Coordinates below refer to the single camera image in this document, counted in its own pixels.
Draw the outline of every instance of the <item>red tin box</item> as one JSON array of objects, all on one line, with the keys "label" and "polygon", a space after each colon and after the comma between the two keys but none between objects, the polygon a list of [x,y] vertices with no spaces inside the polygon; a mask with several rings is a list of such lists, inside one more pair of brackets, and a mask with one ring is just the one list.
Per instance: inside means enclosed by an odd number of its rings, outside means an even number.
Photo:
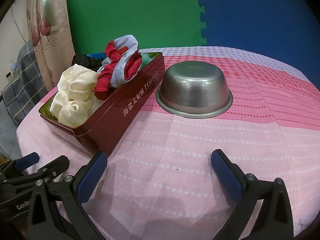
[{"label": "red tin box", "polygon": [[53,133],[60,137],[66,135],[63,133],[72,135],[92,154],[100,150],[110,156],[164,76],[162,53],[148,53],[148,58],[149,63],[130,82],[113,92],[82,125],[71,128],[58,122],[49,111],[54,96],[39,109],[40,116]]}]

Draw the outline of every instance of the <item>white wall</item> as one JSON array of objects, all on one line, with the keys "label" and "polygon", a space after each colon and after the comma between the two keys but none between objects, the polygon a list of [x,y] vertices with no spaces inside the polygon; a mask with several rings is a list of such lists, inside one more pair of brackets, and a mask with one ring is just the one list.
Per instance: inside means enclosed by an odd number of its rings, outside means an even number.
[{"label": "white wall", "polygon": [[[28,41],[26,0],[16,0],[12,10],[23,38]],[[10,9],[0,23],[0,91],[9,83],[5,76],[10,72],[10,64],[17,61],[19,51],[24,44]]]}]

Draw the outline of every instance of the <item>interlocking foam mat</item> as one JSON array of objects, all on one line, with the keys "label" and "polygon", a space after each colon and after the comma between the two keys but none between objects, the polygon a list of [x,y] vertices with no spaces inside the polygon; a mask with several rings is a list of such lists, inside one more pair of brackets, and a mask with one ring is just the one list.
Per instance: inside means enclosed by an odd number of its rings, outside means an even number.
[{"label": "interlocking foam mat", "polygon": [[199,0],[208,46],[285,62],[320,89],[320,24],[304,0]]},{"label": "interlocking foam mat", "polygon": [[104,51],[132,34],[139,48],[201,46],[198,0],[67,0],[76,54]]}]

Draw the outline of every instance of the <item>cable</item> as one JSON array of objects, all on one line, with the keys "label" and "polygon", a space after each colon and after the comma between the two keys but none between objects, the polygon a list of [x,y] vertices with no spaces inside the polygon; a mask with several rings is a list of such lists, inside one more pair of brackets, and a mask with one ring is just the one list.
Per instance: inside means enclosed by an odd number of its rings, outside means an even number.
[{"label": "cable", "polygon": [[15,20],[15,18],[14,18],[13,10],[12,10],[12,6],[11,6],[11,14],[12,14],[13,21],[14,21],[14,23],[16,24],[16,27],[18,28],[18,31],[19,31],[19,33],[20,33],[20,35],[21,35],[22,39],[23,39],[23,40],[24,40],[24,42],[26,43],[26,40],[23,38],[23,36],[22,36],[22,34],[21,34],[21,31],[20,31],[20,29],[19,29],[19,27],[18,27],[18,24],[17,24],[17,22],[16,22],[16,20]]}]

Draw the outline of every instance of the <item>table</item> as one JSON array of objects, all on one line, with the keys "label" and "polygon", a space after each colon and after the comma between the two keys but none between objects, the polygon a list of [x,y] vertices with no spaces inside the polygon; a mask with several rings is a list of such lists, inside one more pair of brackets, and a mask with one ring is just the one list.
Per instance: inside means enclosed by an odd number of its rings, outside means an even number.
[{"label": "table", "polygon": [[[87,214],[103,235],[124,239],[213,239],[235,206],[227,201],[210,164],[221,148],[244,173],[287,187],[295,235],[320,210],[320,92],[297,69],[255,53],[224,47],[162,51],[165,66],[199,60],[220,67],[234,101],[222,115],[188,119],[164,111],[151,94],[108,158],[108,172]],[[35,171],[60,155],[68,174],[90,156],[73,137],[57,137],[40,118],[40,106],[17,130],[23,155],[36,151]],[[242,237],[249,234],[261,201]]]}]

